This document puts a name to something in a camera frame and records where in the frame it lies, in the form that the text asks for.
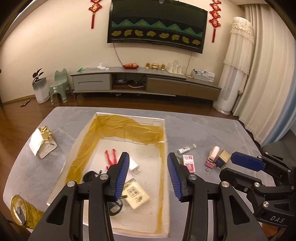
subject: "wooden floor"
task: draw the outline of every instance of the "wooden floor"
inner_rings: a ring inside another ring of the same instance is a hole
[[[207,115],[238,120],[233,115],[223,115],[212,108],[212,102],[188,97],[168,97],[141,94],[122,94],[115,97],[109,93],[67,95],[68,102],[54,96],[54,105],[50,100],[38,104],[35,98],[24,107],[24,101],[3,104],[0,106],[0,211],[11,220],[10,211],[2,199],[9,172],[30,135],[40,122],[57,106],[113,107],[143,110],[181,112],[196,115]]]

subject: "storage box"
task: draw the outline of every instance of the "storage box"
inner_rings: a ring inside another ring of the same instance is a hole
[[[209,77],[208,76],[203,76],[201,74],[201,72],[199,71],[196,71],[196,70],[192,70],[191,72],[191,76],[194,78],[194,79],[197,79],[197,80],[203,80],[203,81],[209,81]]]
[[[48,205],[69,180],[81,183],[90,170],[107,172],[105,151],[110,153],[113,148],[117,160],[126,151],[139,165],[140,173],[129,171],[128,175],[150,197],[135,210],[122,199],[122,210],[110,217],[113,233],[139,238],[167,237],[170,216],[164,119],[96,113],[73,144]],[[88,225],[88,201],[84,202],[83,224]]]

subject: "pink box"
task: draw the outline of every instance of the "pink box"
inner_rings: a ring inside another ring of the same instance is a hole
[[[212,163],[210,161],[206,161],[205,165],[209,168],[213,168],[215,166],[214,163]]]
[[[190,173],[195,172],[194,160],[191,155],[183,155],[183,165],[185,165]]]

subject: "wall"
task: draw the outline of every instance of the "wall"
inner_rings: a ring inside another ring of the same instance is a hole
[[[183,2],[211,11],[210,0],[183,0]],[[74,73],[80,67],[120,66],[113,44],[107,44],[107,29],[111,0],[102,0],[103,6],[95,15],[91,29],[88,0],[48,0],[30,13],[7,37],[0,47],[0,95],[3,102],[32,95],[32,74],[43,68],[49,85],[54,72],[66,68]],[[223,0],[220,5],[221,27],[212,43],[213,27],[208,22],[203,54],[193,53],[188,73],[193,68],[216,73],[218,83],[228,47],[232,19],[244,17],[243,10]],[[165,63],[174,59],[187,66],[190,51],[152,44],[117,43],[117,53],[123,63]]]

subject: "white plug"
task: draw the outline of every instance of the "white plug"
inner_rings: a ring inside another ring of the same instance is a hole
[[[139,169],[139,165],[138,165],[138,164],[137,164],[132,158],[130,158],[129,169],[130,169],[131,171],[133,171],[134,174],[138,174],[137,171],[138,171],[138,172],[141,172],[140,169]]]

